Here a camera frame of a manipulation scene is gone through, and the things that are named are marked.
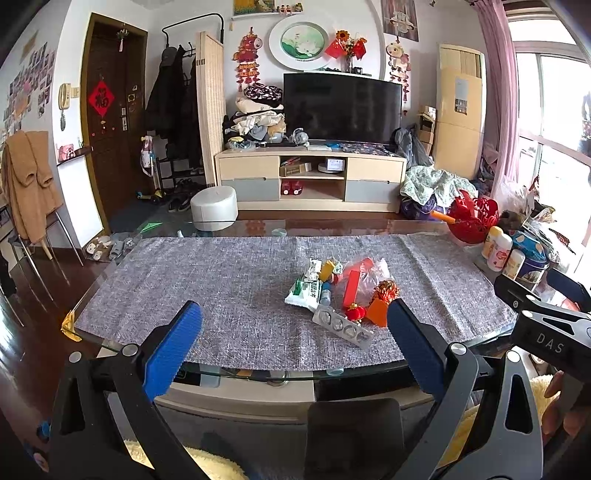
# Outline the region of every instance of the pink curtain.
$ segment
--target pink curtain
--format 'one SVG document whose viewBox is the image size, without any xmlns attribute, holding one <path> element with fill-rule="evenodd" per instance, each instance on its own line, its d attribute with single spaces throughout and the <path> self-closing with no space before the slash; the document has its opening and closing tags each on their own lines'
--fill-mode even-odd
<svg viewBox="0 0 591 480">
<path fill-rule="evenodd" d="M 497 198 L 502 183 L 517 180 L 517 58 L 501 0 L 478 0 L 474 8 L 478 12 L 488 53 L 487 95 L 491 96 L 496 107 L 496 122 L 487 122 L 487 128 L 496 130 L 489 135 L 485 132 L 485 137 L 499 139 L 499 158 L 491 193 Z"/>
</svg>

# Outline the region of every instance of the metal chair leg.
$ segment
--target metal chair leg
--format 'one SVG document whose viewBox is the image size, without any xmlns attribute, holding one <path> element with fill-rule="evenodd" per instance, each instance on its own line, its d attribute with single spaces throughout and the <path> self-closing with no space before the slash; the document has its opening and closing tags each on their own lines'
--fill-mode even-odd
<svg viewBox="0 0 591 480">
<path fill-rule="evenodd" d="M 43 285 L 43 288 L 45 289 L 45 291 L 47 292 L 47 294 L 49 295 L 49 298 L 51 298 L 51 301 L 53 301 L 53 297 L 51 296 L 51 293 L 49 292 L 49 288 L 47 288 L 47 285 L 45 285 L 45 282 L 43 281 L 43 279 L 41 278 L 41 274 L 39 273 L 39 270 L 37 270 L 37 266 L 35 265 L 35 262 L 33 261 L 33 258 L 31 256 L 31 254 L 29 253 L 29 250 L 27 247 L 25 247 L 24 242 L 22 241 L 22 238 L 20 235 L 17 235 L 18 237 L 18 241 L 21 243 L 22 245 L 22 249 L 25 251 L 25 255 L 27 256 L 27 260 L 29 260 L 29 263 L 31 264 L 31 268 L 33 269 L 33 271 L 35 272 L 35 275 L 37 275 L 37 278 L 41 281 L 41 284 Z"/>
<path fill-rule="evenodd" d="M 64 230 L 64 233 L 66 234 L 66 238 L 70 242 L 70 245 L 72 246 L 72 249 L 74 250 L 74 253 L 78 257 L 78 262 L 80 262 L 80 265 L 82 265 L 84 267 L 84 262 L 80 258 L 80 255 L 78 253 L 78 249 L 74 245 L 74 242 L 72 241 L 72 238 L 71 238 L 70 234 L 68 233 L 68 230 L 67 230 L 66 226 L 64 225 L 64 222 L 62 221 L 60 214 L 57 213 L 57 210 L 56 210 L 56 217 L 57 217 L 57 221 L 60 222 L 61 228 Z"/>
</svg>

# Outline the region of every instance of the human hand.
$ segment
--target human hand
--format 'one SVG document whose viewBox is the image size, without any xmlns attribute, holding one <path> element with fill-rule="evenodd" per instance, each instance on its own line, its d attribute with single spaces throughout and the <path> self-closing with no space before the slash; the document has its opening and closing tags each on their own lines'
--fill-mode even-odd
<svg viewBox="0 0 591 480">
<path fill-rule="evenodd" d="M 562 390 L 564 372 L 557 372 L 544 392 L 545 398 L 550 398 Z M 552 438 L 560 426 L 560 412 L 558 410 L 558 397 L 548 406 L 542 415 L 542 439 L 544 444 Z M 591 407 L 578 407 L 566 413 L 563 421 L 563 428 L 571 437 L 575 437 L 585 424 L 591 413 Z"/>
</svg>

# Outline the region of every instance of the gray table runner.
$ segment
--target gray table runner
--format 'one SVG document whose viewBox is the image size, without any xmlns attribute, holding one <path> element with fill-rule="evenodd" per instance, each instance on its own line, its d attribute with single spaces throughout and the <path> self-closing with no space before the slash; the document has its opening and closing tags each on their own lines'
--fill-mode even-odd
<svg viewBox="0 0 591 480">
<path fill-rule="evenodd" d="M 194 300 L 202 306 L 203 328 L 187 361 L 308 371 L 403 359 L 386 328 L 370 327 L 375 338 L 364 352 L 312 323 L 308 310 L 284 304 L 310 257 L 385 258 L 406 304 L 448 342 L 488 334 L 515 319 L 445 236 L 154 238 L 140 242 L 100 287 L 76 329 L 141 343 Z M 333 306 L 340 306 L 342 288 Z"/>
</svg>

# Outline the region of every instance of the hanging jacket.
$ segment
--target hanging jacket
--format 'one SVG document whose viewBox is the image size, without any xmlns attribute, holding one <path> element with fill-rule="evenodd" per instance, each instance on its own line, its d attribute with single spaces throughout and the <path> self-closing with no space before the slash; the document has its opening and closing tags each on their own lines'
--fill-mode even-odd
<svg viewBox="0 0 591 480">
<path fill-rule="evenodd" d="M 146 130 L 155 130 L 160 138 L 175 140 L 180 127 L 180 109 L 183 102 L 183 55 L 178 47 L 172 64 L 162 62 L 158 78 L 150 94 L 145 111 Z"/>
<path fill-rule="evenodd" d="M 191 66 L 191 78 L 185 89 L 180 109 L 180 122 L 176 146 L 180 158 L 188 158 L 191 168 L 203 166 L 201 136 L 199 134 L 199 113 L 197 111 L 197 67 Z"/>
</svg>

